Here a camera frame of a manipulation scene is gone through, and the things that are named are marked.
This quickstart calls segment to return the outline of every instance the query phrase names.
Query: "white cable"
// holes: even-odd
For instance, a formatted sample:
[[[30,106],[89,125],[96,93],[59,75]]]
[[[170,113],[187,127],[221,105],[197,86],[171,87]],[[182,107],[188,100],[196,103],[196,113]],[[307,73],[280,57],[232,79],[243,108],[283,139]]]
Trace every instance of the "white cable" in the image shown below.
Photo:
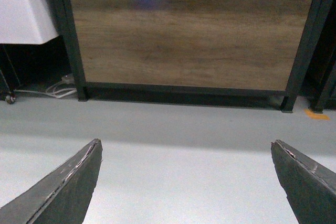
[[[22,92],[22,93],[43,94],[43,95],[47,95],[49,97],[54,97],[54,98],[57,98],[57,99],[66,97],[68,95],[71,95],[71,94],[74,94],[74,93],[77,92],[76,88],[65,88],[65,89],[57,90],[57,88],[62,84],[66,84],[66,83],[64,81],[59,81],[59,82],[51,85],[49,88],[47,88],[46,92],[39,92],[39,91],[33,91],[33,90],[21,90],[21,89],[17,89],[17,90],[14,90],[14,91],[15,92]]]

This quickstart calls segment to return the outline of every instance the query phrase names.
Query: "orange tape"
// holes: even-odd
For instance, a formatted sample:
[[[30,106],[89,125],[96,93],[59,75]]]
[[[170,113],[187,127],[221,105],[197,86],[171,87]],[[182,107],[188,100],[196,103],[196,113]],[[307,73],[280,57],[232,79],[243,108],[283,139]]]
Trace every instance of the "orange tape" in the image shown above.
[[[330,120],[330,117],[328,117],[327,115],[323,115],[323,114],[315,114],[314,112],[312,112],[309,109],[305,109],[305,112],[307,114],[307,116],[309,116],[312,119],[315,120]]]

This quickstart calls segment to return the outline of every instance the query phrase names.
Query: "wood grain panel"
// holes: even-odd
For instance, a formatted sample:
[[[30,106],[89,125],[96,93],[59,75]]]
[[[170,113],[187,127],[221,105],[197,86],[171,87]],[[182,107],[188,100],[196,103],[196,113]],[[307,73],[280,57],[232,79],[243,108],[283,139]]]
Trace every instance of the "wood grain panel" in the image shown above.
[[[71,0],[88,82],[285,90],[312,0]]]

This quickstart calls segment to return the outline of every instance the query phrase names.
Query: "white appliance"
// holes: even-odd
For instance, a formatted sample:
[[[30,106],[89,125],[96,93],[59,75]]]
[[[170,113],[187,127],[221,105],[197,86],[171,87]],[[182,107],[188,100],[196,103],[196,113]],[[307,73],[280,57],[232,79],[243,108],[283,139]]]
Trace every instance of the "white appliance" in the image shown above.
[[[0,0],[0,44],[43,44],[58,36],[51,0]]]

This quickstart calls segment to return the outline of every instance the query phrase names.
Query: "floor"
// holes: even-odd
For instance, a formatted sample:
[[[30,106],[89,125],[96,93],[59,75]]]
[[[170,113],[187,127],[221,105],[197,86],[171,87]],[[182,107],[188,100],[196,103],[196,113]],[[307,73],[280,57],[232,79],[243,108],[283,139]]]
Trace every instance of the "floor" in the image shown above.
[[[297,223],[271,159],[281,139],[336,171],[336,111],[299,97],[277,110],[19,95],[0,102],[0,206],[93,138],[103,162],[84,224]]]

